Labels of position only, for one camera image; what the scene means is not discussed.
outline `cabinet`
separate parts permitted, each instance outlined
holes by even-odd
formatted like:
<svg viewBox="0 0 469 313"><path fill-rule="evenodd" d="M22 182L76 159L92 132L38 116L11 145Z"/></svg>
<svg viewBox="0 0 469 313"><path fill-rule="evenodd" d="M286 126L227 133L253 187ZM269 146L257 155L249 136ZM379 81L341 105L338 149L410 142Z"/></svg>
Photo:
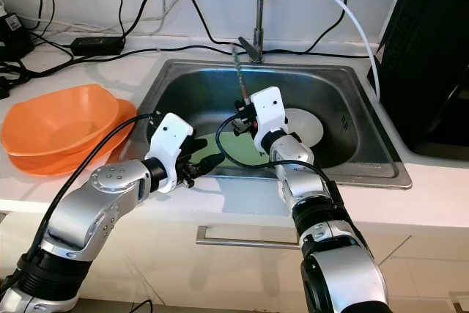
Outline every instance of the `cabinet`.
<svg viewBox="0 0 469 313"><path fill-rule="evenodd" d="M0 223L0 277L16 269L16 263L31 245L42 216L30 213L10 213ZM108 301L142 302L151 298L162 303L145 282L133 261L127 257L122 244L115 241L119 227L112 232L100 255L93 262L80 289L82 298Z"/></svg>
<svg viewBox="0 0 469 313"><path fill-rule="evenodd" d="M14 270L40 218L12 213L0 223L0 276ZM210 214L203 224L123 218L93 263L81 297L136 302L151 298L170 306L307 312L298 250L198 245L200 226L207 227L207 237L218 239L297 242L293 228L213 223ZM381 263L394 313L455 312L449 292L469 292L469 261L448 260L461 255L465 245L459 240L455 239L457 247L447 245L457 253L435 260L422 253L415 258L398 257L416 255L413 248L426 248L423 240L363 235ZM446 242L431 239L434 246Z"/></svg>

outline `faucet handle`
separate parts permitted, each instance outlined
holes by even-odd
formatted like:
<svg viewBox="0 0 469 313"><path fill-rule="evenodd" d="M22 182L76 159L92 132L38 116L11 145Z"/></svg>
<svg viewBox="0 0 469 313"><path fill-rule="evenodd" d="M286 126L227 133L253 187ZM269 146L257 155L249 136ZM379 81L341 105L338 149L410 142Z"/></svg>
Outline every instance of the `faucet handle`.
<svg viewBox="0 0 469 313"><path fill-rule="evenodd" d="M238 40L253 62L260 62L262 60L261 53L259 53L247 40L242 37L238 37Z"/></svg>

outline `metal pipe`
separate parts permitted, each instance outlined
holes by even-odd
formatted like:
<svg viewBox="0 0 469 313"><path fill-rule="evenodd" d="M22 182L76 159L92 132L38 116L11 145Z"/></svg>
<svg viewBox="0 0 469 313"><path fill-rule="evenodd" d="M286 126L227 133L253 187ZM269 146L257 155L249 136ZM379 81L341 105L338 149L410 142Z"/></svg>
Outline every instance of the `metal pipe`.
<svg viewBox="0 0 469 313"><path fill-rule="evenodd" d="M262 14L264 12L264 0L257 0L256 8L256 28L254 28L253 47L256 49L257 60L253 62L262 62L262 50L264 47L264 29L262 28Z"/></svg>

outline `black appliance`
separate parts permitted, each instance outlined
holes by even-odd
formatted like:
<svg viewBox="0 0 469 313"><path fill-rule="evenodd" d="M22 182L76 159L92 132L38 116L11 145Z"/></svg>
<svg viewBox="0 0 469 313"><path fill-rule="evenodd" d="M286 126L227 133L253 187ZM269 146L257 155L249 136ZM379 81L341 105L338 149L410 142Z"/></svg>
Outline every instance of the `black appliance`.
<svg viewBox="0 0 469 313"><path fill-rule="evenodd" d="M469 0L397 0L375 59L407 147L469 161Z"/></svg>

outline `black power adapter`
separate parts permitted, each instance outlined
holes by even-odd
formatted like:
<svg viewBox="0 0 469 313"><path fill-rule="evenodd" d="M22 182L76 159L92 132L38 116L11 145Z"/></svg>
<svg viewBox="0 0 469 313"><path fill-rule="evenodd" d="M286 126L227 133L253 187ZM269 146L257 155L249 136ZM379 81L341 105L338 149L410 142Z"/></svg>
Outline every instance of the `black power adapter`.
<svg viewBox="0 0 469 313"><path fill-rule="evenodd" d="M69 48L74 56L119 55L124 49L123 37L76 38Z"/></svg>

